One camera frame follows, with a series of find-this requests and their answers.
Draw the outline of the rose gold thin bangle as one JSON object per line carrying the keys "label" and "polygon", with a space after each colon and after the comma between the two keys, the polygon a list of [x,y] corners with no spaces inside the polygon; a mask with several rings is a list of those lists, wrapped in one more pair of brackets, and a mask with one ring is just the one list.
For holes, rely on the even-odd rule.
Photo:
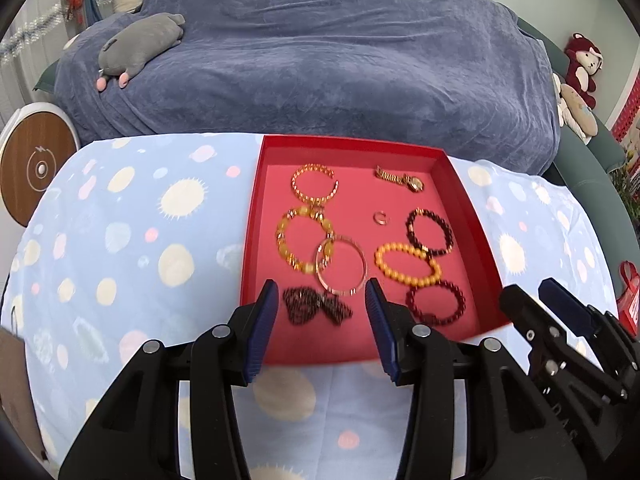
{"label": "rose gold thin bangle", "polygon": [[[343,243],[350,246],[359,256],[360,261],[362,263],[362,273],[361,278],[358,284],[354,287],[348,289],[338,290],[332,287],[326,279],[323,277],[323,270],[329,266],[329,263],[322,264],[322,261],[329,261],[330,257],[326,255],[326,248],[329,245],[334,246],[336,243]],[[325,240],[318,245],[316,249],[316,253],[314,254],[314,275],[316,276],[320,286],[323,288],[325,292],[329,295],[335,297],[352,297],[358,294],[361,289],[363,289],[369,275],[369,266],[367,262],[367,257],[364,254],[362,247],[356,243],[352,238],[345,235],[329,235]]]}

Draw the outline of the gold twisted bangle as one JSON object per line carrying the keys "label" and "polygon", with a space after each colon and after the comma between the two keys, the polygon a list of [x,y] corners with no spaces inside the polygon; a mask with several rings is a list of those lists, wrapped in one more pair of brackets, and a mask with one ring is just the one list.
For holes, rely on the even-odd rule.
{"label": "gold twisted bangle", "polygon": [[[310,196],[304,193],[298,186],[297,179],[302,174],[306,174],[306,172],[318,172],[319,174],[324,174],[326,177],[331,178],[333,180],[333,188],[331,192],[323,196]],[[334,199],[338,189],[340,188],[340,181],[335,179],[334,170],[327,166],[321,164],[305,164],[303,166],[300,166],[297,170],[294,171],[294,174],[292,174],[291,188],[293,194],[304,204],[315,207],[323,207],[327,202]]]}

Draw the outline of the gold wrist watch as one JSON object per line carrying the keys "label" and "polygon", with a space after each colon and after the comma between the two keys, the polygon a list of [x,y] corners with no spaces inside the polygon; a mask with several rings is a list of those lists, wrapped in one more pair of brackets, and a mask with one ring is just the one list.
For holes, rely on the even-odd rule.
{"label": "gold wrist watch", "polygon": [[374,170],[374,176],[380,180],[390,182],[408,188],[413,193],[421,193],[424,191],[423,181],[411,174],[391,174],[382,167],[377,166]]}

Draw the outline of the red gift bag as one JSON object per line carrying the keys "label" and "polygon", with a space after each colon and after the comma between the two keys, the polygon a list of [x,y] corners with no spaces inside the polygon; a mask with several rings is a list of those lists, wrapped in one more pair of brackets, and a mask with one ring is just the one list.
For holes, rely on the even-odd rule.
{"label": "red gift bag", "polygon": [[617,299],[618,318],[624,329],[634,338],[639,336],[639,287],[640,275],[636,266],[628,260],[620,264],[624,290]]}

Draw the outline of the light blue planet bedsheet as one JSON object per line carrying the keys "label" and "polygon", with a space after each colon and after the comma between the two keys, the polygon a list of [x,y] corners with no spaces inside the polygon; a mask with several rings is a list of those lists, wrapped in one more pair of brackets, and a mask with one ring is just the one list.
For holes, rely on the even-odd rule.
{"label": "light blue planet bedsheet", "polygon": [[[247,133],[96,142],[66,162],[44,194],[12,262],[2,323],[25,341],[53,466],[145,341],[193,340],[238,305],[261,145]],[[503,284],[534,294],[555,278],[580,300],[615,310],[600,240],[567,188],[486,160],[449,160]],[[278,251],[295,271],[314,274],[318,245],[336,234],[326,204],[303,203],[278,222]],[[326,255],[330,285],[357,285],[362,263],[350,246],[329,245]],[[393,478],[410,396],[378,358],[268,364],[235,391],[250,472]]]}

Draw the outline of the red cardboard tray box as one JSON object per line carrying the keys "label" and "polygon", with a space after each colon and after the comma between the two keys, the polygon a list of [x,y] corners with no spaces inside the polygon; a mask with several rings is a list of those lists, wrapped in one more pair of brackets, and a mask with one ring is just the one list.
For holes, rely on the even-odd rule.
{"label": "red cardboard tray box", "polygon": [[[309,286],[323,292],[314,274],[295,271],[277,248],[278,222],[303,203],[293,194],[291,178],[305,164],[334,170],[340,188],[324,211],[334,232],[358,243],[367,257],[368,278],[377,278],[387,299],[405,305],[407,286],[386,278],[374,263],[374,252],[386,243],[407,243],[406,220],[410,211],[434,211],[451,226],[454,249],[437,257],[442,278],[459,286],[466,309],[456,322],[439,327],[446,337],[471,341],[506,325],[498,307],[502,285],[485,233],[476,212],[446,154],[436,148],[328,136],[265,136],[258,157],[248,210],[241,285],[241,304],[257,299],[265,280],[280,290],[280,306],[267,347],[271,365],[311,365],[364,361],[378,358],[378,350],[364,307],[364,290],[343,298],[352,317],[334,325],[323,312],[294,326],[282,300],[285,289]],[[374,176],[377,166],[391,174],[411,174],[424,183],[413,193],[403,186]],[[297,179],[310,196],[329,194],[333,180],[318,172]]]}

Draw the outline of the beige plush toy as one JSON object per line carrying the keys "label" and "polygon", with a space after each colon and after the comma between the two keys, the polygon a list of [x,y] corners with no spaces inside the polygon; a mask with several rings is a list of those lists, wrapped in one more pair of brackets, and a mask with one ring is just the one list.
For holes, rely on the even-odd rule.
{"label": "beige plush toy", "polygon": [[575,89],[558,74],[553,73],[552,77],[560,126],[570,128],[583,144],[588,145],[599,131],[596,116]]}

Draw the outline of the red monkey plush toy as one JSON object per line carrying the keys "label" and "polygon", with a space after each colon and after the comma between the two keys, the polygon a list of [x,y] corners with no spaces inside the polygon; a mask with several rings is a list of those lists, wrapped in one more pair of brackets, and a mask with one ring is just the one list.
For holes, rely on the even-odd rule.
{"label": "red monkey plush toy", "polygon": [[566,83],[594,110],[597,101],[593,93],[596,92],[597,85],[593,76],[603,65],[600,49],[580,32],[574,32],[568,40],[564,53],[570,60],[565,76]]}

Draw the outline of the round wooden white side table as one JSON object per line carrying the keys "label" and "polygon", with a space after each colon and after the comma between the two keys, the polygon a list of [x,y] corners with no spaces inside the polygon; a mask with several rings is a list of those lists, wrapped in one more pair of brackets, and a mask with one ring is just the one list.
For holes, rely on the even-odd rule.
{"label": "round wooden white side table", "polygon": [[1,205],[26,228],[44,192],[80,148],[70,118],[56,105],[20,107],[1,133]]}

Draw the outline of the dark blue blanket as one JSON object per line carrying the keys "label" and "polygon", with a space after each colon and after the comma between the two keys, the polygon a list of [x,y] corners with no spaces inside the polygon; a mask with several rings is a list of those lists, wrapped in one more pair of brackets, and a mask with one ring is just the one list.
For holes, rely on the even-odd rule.
{"label": "dark blue blanket", "polygon": [[[160,12],[180,44],[96,90],[100,49]],[[541,174],[561,133],[544,45],[494,0],[143,0],[82,32],[56,71],[80,140],[178,132],[353,136]]]}

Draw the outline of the grey plush mole toy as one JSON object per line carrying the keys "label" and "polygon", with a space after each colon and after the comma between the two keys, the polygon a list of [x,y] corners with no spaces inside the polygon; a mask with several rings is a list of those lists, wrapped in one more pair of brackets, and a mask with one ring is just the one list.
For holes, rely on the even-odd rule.
{"label": "grey plush mole toy", "polygon": [[182,14],[157,13],[121,30],[99,52],[96,90],[103,92],[111,79],[125,88],[153,58],[180,44],[184,24]]}

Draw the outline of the teal bed frame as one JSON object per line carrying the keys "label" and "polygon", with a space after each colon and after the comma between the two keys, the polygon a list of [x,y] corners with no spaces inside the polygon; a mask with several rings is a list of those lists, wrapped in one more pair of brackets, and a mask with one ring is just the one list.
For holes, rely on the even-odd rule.
{"label": "teal bed frame", "polygon": [[597,126],[598,134],[589,143],[579,140],[567,126],[561,127],[558,152],[547,174],[552,182],[570,189],[602,245],[636,249],[634,222],[612,182],[612,172],[623,166],[623,150],[603,122]]}

